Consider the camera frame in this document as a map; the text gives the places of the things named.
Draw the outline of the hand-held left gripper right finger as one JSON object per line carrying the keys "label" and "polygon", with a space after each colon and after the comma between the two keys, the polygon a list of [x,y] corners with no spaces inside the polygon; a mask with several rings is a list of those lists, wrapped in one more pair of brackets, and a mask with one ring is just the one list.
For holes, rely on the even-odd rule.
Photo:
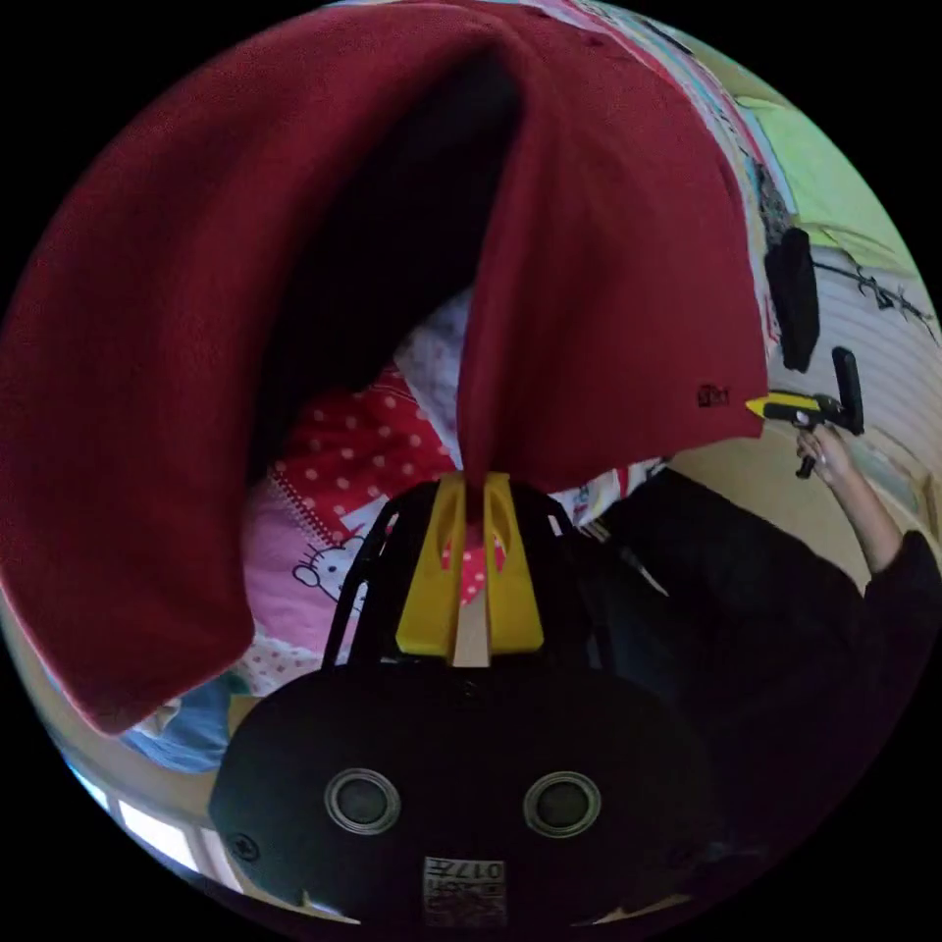
{"label": "hand-held left gripper right finger", "polygon": [[509,477],[483,489],[486,619],[492,653],[535,653],[545,635]]}

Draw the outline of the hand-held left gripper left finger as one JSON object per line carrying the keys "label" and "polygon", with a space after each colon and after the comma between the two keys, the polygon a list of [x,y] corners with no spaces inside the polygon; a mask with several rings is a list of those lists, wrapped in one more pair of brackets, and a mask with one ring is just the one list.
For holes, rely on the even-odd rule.
{"label": "hand-held left gripper left finger", "polygon": [[418,555],[395,640],[407,655],[452,655],[463,587],[463,476],[442,476],[420,508]]}

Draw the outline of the person's right hand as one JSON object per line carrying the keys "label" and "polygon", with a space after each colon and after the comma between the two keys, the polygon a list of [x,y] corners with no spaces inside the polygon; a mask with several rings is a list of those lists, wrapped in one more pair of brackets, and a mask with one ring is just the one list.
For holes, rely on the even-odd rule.
{"label": "person's right hand", "polygon": [[844,440],[827,425],[799,430],[797,453],[801,461],[799,471],[806,469],[804,477],[814,473],[831,490],[847,484],[858,471]]}

